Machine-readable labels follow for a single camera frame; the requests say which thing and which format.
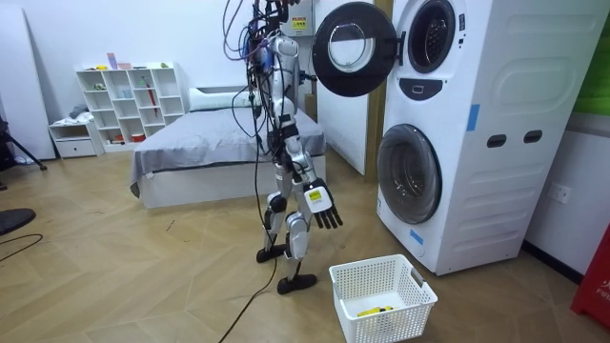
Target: basket handle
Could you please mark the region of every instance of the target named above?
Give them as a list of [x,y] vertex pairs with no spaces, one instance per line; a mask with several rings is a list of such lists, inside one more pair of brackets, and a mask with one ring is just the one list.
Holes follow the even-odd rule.
[[416,268],[413,267],[411,268],[411,275],[414,277],[414,279],[416,281],[419,281],[419,286],[423,287],[423,284],[426,283],[426,280],[423,279],[423,277],[421,277],[421,275],[419,274],[419,272],[416,271]]

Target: dryer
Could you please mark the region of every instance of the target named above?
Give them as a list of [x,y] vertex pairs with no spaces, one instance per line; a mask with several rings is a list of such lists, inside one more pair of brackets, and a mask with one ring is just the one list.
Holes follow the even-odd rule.
[[517,256],[610,8],[606,0],[353,2],[313,46],[330,91],[387,77],[377,213],[430,271]]

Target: wooden floor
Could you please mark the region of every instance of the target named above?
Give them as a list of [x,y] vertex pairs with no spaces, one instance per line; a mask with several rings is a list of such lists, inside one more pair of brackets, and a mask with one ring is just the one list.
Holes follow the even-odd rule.
[[[129,153],[17,167],[0,175],[0,210],[38,216],[0,241],[39,232],[44,241],[0,263],[0,342],[216,342],[273,262],[253,197],[147,211],[128,190]],[[259,296],[227,342],[341,342],[328,268],[404,253],[376,217],[376,186],[329,152],[329,185],[345,226],[313,229],[303,272],[320,282]],[[0,257],[28,242],[0,246]],[[411,342],[610,342],[610,333],[568,309],[576,286],[526,253],[435,277],[425,334]]]

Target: gray bed sheet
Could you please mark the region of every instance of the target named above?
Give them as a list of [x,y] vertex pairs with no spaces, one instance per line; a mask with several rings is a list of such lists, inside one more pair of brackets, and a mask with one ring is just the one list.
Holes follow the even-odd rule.
[[[235,117],[249,134],[254,133],[250,108],[236,108]],[[257,126],[267,150],[267,129],[264,116]],[[326,151],[322,128],[299,110],[295,116],[301,144],[311,156]],[[198,111],[183,115],[166,128],[142,142],[133,151],[131,190],[139,197],[137,180],[149,172],[176,171],[200,168],[219,163],[248,163],[256,161],[255,139],[248,137],[235,123],[231,109]],[[263,152],[259,161],[270,161]]]

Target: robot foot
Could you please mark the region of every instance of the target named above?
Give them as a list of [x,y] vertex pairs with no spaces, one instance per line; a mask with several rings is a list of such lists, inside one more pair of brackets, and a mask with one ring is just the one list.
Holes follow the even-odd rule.
[[286,251],[286,244],[278,244],[272,246],[268,252],[265,249],[261,249],[256,253],[256,262],[263,263],[267,262],[272,258],[281,256]]
[[277,292],[283,295],[292,291],[305,290],[315,285],[316,282],[317,277],[313,274],[297,275],[293,281],[288,281],[288,278],[284,277],[277,283]]

